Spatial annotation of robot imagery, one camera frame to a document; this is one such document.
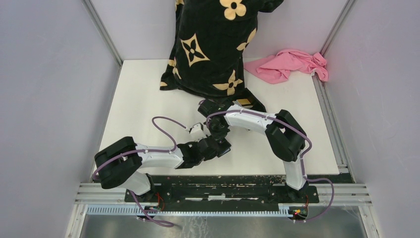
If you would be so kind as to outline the black plastic bin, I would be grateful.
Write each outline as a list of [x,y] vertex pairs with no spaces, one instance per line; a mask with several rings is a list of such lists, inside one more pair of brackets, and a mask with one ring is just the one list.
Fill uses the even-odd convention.
[[263,112],[266,113],[266,108],[264,104],[256,98],[256,96],[248,89],[245,88],[241,92],[239,92],[237,95],[235,95],[232,99],[232,101],[236,102],[237,99],[243,99],[248,98],[250,101],[253,101],[254,106],[251,108],[251,110]]

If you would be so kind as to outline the black leather card holder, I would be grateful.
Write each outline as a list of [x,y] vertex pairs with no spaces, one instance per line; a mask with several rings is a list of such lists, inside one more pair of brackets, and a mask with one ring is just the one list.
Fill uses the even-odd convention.
[[226,140],[222,139],[217,143],[217,157],[222,157],[224,154],[231,150],[231,144]]

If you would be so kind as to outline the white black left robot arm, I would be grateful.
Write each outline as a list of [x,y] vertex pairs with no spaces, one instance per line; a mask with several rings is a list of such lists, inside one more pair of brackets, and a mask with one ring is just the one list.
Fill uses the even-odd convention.
[[177,144],[171,150],[136,144],[133,137],[126,136],[94,156],[97,168],[93,178],[103,189],[121,187],[148,202],[154,199],[156,188],[152,176],[139,172],[140,168],[190,169],[223,156],[230,147],[226,139],[215,140],[210,136],[198,142]]

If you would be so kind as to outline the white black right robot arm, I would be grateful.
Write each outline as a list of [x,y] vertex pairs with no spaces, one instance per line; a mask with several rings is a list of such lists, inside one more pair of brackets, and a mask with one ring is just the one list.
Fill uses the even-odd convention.
[[312,149],[307,134],[287,110],[267,113],[255,111],[251,105],[235,101],[203,100],[198,112],[206,118],[211,136],[224,138],[231,127],[245,128],[264,135],[273,154],[282,160],[286,172],[286,196],[299,202],[306,196],[308,186],[303,156]]

